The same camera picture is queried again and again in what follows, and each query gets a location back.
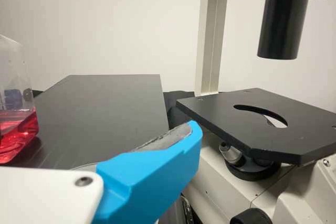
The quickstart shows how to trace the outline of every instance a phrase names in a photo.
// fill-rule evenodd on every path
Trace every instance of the black plate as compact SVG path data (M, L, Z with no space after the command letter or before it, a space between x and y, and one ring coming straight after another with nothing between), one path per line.
M336 152L335 113L266 90L180 99L176 106L253 158L302 165ZM288 127L271 126L262 114Z

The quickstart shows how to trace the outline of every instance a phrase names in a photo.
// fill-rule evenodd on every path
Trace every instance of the screw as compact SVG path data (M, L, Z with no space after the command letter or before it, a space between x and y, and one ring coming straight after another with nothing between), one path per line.
M76 180L75 185L76 186L87 186L92 183L93 179L90 177L81 177L78 180Z
M329 160L327 160L327 159L324 159L324 160L323 160L323 164L324 164L326 167L329 167L329 166L330 166L330 162L329 162Z

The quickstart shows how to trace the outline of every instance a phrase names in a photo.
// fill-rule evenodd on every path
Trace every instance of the pink liquid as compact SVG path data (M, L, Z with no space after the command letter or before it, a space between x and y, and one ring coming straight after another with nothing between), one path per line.
M12 160L38 133L35 109L0 111L0 164Z

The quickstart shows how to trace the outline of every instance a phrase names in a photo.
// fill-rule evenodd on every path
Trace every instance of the black microscope stage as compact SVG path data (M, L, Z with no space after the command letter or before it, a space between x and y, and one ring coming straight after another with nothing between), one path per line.
M180 99L176 106L251 158L303 165L336 152L335 113L266 90Z

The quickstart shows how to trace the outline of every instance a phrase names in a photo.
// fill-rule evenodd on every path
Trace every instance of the white wall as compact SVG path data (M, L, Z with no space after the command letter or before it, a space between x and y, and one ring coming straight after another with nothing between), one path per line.
M0 0L0 33L25 46L33 88L68 74L159 73L193 90L200 0ZM220 90L261 87L336 111L336 0L310 0L299 57L256 57L264 0L229 0Z

